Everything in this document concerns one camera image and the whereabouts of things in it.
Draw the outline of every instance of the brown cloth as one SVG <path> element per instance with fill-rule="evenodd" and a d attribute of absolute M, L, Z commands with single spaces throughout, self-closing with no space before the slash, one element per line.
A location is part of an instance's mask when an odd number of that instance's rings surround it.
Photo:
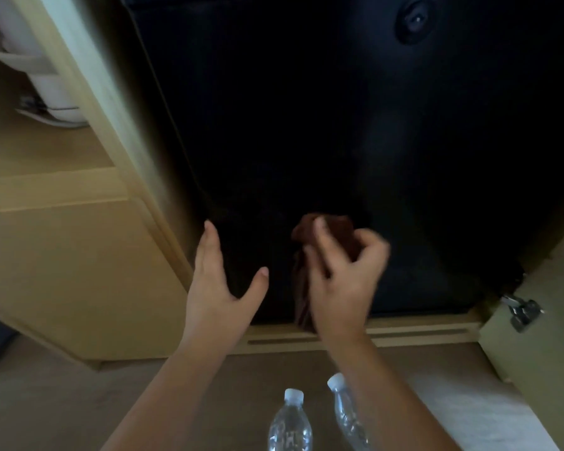
<path fill-rule="evenodd" d="M 299 224 L 292 230 L 290 238 L 303 245 L 313 246 L 325 268 L 326 277 L 330 277 L 330 271 L 320 253 L 316 236 L 313 232 L 313 221 L 321 215 L 321 213 L 308 213 L 304 215 Z M 326 220 L 330 233 L 345 249 L 351 261 L 357 261 L 362 247 L 361 243 L 353 235 L 353 222 L 351 219 L 347 216 L 336 215 L 323 215 L 323 217 Z M 317 333 L 309 307 L 309 274 L 307 258 L 303 250 L 295 253 L 295 265 L 292 270 L 292 293 L 295 299 L 295 324 L 304 331 Z"/>

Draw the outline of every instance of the person's left hand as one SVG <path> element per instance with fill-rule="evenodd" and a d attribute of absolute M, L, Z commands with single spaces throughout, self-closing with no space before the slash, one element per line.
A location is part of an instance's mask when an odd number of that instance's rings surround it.
<path fill-rule="evenodd" d="M 186 326 L 180 348 L 226 356 L 238 343 L 269 287 L 269 271 L 261 267 L 240 299 L 229 291 L 217 229 L 205 221 L 196 250 L 194 278 L 186 303 Z"/>

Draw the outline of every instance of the black appliance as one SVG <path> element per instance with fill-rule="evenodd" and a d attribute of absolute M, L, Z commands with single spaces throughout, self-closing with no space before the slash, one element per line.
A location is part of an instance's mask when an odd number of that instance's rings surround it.
<path fill-rule="evenodd" d="M 513 288 L 564 197 L 564 0 L 123 0 L 256 322 L 308 212 L 392 245 L 373 315 Z"/>

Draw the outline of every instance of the plastic bottle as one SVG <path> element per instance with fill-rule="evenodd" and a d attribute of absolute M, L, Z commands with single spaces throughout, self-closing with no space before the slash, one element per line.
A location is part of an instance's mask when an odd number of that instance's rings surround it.
<path fill-rule="evenodd" d="M 311 424 L 303 411 L 303 392 L 286 389 L 284 406 L 278 411 L 269 428 L 268 451 L 311 451 Z"/>
<path fill-rule="evenodd" d="M 355 403 L 345 384 L 342 373 L 332 375 L 328 380 L 328 387 L 334 393 L 334 413 L 341 432 L 355 451 L 370 449 L 366 430 L 357 418 Z"/>

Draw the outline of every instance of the hand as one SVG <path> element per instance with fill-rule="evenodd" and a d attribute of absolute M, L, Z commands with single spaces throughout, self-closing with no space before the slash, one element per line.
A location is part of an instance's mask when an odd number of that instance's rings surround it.
<path fill-rule="evenodd" d="M 374 231 L 355 230 L 364 249 L 352 263 L 328 231 L 323 217 L 316 218 L 313 227 L 331 277 L 325 277 L 316 250 L 306 245 L 311 312 L 318 334 L 330 349 L 330 345 L 365 335 L 364 326 L 376 285 L 389 260 L 390 246 Z"/>
<path fill-rule="evenodd" d="M 196 250 L 180 347 L 200 347 L 200 354 L 226 356 L 247 330 L 268 286 L 269 271 L 262 267 L 241 299 L 230 293 L 217 229 L 210 221 L 205 221 L 205 230 Z"/>

